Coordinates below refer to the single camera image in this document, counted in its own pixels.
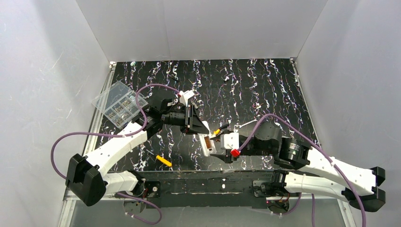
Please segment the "white remote control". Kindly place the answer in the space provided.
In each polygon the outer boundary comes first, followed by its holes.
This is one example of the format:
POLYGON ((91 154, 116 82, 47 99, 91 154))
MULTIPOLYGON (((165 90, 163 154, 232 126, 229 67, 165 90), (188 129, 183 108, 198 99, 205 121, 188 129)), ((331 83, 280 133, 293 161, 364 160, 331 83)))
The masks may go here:
POLYGON ((212 140, 214 134, 210 133, 209 125, 206 121, 202 121, 203 125, 207 128, 208 134, 198 134, 199 142, 201 144, 202 152, 205 157, 209 157, 211 154, 216 154, 217 150, 212 140))

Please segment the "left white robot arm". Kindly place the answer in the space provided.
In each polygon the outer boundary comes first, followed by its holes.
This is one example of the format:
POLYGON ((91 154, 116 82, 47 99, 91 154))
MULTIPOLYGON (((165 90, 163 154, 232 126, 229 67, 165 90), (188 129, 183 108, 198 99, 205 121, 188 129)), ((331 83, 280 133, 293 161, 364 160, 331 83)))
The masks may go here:
POLYGON ((163 125, 178 126, 188 135, 209 134, 209 129, 198 115, 195 105, 167 107, 169 100, 158 110, 145 106, 145 116, 134 117, 126 127, 104 145, 85 156, 75 154, 69 162, 66 186, 87 206, 93 206, 107 194, 131 192, 141 196, 146 190, 146 179, 134 170, 110 173, 113 165, 161 131, 163 125))

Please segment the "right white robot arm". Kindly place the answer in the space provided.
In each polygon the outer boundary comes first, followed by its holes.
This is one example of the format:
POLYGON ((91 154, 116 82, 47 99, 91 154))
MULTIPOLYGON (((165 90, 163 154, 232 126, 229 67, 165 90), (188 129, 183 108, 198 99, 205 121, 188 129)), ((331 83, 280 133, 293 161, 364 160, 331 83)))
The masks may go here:
POLYGON ((272 156, 279 170, 272 173, 271 179, 253 183, 256 197, 318 194, 366 212, 377 212, 386 202, 385 191, 380 189, 385 180, 383 168, 365 169, 326 158, 307 143, 283 136, 281 128, 273 123, 261 123, 250 138, 220 128, 199 139, 205 156, 228 164, 239 156, 272 156))

